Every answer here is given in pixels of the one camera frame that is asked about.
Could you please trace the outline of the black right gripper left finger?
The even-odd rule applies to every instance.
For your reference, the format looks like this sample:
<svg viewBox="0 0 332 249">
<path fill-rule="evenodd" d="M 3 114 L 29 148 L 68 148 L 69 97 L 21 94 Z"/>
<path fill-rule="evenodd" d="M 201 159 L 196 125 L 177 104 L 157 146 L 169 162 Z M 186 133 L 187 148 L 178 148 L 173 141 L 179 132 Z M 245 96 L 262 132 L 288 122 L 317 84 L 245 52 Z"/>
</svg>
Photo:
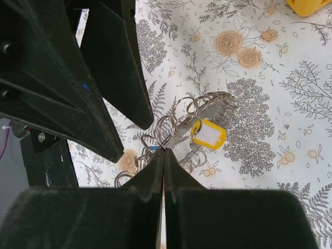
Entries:
<svg viewBox="0 0 332 249">
<path fill-rule="evenodd" d="M 159 248 L 164 150 L 119 188 L 33 187 L 1 226 L 1 248 Z"/>
</svg>

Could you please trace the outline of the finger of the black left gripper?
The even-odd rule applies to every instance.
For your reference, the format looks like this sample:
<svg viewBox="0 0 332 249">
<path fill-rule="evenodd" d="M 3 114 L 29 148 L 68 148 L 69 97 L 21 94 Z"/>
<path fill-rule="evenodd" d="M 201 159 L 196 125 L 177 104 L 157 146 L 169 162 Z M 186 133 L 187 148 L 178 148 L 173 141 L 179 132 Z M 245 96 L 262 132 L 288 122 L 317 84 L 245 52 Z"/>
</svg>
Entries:
<svg viewBox="0 0 332 249">
<path fill-rule="evenodd" d="M 154 115 L 134 17 L 135 1 L 92 1 L 80 50 L 103 98 L 146 130 Z"/>
<path fill-rule="evenodd" d="M 123 155 L 63 1 L 1 1 L 1 116 L 111 162 Z"/>
</svg>

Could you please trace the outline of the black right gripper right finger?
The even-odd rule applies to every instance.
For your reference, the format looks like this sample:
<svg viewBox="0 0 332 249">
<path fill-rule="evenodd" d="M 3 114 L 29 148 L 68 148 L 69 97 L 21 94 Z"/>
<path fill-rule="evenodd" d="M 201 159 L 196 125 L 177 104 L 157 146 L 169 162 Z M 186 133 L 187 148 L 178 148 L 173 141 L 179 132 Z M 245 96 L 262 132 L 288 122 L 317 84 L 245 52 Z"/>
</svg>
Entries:
<svg viewBox="0 0 332 249">
<path fill-rule="evenodd" d="M 164 151 L 168 248 L 317 248 L 294 195 L 207 189 Z"/>
</svg>

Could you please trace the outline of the yellow key tag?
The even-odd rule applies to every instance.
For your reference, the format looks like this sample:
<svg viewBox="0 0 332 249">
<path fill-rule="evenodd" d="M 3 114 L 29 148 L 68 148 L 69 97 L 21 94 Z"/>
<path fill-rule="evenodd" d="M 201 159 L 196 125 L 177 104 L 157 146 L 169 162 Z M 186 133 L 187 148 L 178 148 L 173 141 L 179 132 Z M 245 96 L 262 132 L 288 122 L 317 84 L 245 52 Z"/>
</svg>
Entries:
<svg viewBox="0 0 332 249">
<path fill-rule="evenodd" d="M 217 150 L 226 141 L 227 132 L 224 128 L 207 119 L 197 121 L 190 131 L 194 143 L 203 147 Z"/>
</svg>

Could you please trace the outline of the large metal key ring disc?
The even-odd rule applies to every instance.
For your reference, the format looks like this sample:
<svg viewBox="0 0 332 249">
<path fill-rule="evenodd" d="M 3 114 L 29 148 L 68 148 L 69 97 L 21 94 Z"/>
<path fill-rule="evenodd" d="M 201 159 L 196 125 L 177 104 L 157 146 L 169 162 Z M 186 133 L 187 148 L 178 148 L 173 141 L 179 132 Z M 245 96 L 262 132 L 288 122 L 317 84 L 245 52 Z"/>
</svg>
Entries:
<svg viewBox="0 0 332 249">
<path fill-rule="evenodd" d="M 150 133 L 138 136 L 142 143 L 139 155 L 125 153 L 122 161 L 130 162 L 129 166 L 121 167 L 115 176 L 114 186 L 120 187 L 139 171 L 147 166 L 149 160 L 158 148 L 173 149 L 187 141 L 190 151 L 179 161 L 180 166 L 191 173 L 195 168 L 207 163 L 207 152 L 216 151 L 193 142 L 190 131 L 197 121 L 207 119 L 225 129 L 222 120 L 232 105 L 234 96 L 223 91 L 208 92 L 199 97 L 185 96 L 175 101 L 170 111 L 162 116 Z"/>
</svg>

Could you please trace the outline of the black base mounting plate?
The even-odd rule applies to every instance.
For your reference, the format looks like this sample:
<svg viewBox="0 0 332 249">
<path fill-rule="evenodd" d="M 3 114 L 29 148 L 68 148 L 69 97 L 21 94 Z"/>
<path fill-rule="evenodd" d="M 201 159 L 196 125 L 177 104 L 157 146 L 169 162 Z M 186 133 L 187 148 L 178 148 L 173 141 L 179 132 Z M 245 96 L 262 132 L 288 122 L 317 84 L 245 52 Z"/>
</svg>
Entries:
<svg viewBox="0 0 332 249">
<path fill-rule="evenodd" d="M 31 129 L 20 145 L 30 187 L 79 186 L 67 140 Z"/>
</svg>

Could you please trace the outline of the floral patterned table mat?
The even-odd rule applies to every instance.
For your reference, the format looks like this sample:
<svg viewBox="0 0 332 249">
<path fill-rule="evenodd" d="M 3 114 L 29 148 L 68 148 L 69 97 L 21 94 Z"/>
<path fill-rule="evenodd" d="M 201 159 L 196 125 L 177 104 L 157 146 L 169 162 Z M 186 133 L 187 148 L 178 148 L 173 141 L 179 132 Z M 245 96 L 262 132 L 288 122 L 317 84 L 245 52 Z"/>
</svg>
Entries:
<svg viewBox="0 0 332 249">
<path fill-rule="evenodd" d="M 139 155 L 173 103 L 234 96 L 226 141 L 191 175 L 207 189 L 279 190 L 299 201 L 317 248 L 331 248 L 331 3 L 308 17 L 285 1 L 135 1 L 154 121 L 143 130 L 105 101 L 124 152 Z M 69 142 L 78 184 L 118 188 L 117 162 Z"/>
</svg>

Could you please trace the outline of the yellow plastic shopping basket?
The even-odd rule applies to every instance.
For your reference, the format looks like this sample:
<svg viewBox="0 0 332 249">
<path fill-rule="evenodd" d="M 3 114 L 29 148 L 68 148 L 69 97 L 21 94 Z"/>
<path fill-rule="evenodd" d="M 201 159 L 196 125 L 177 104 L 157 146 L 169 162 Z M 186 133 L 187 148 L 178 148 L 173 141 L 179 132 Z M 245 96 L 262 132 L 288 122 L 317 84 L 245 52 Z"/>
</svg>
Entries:
<svg viewBox="0 0 332 249">
<path fill-rule="evenodd" d="M 331 3 L 331 0 L 285 0 L 285 3 L 300 17 L 308 17 Z"/>
</svg>

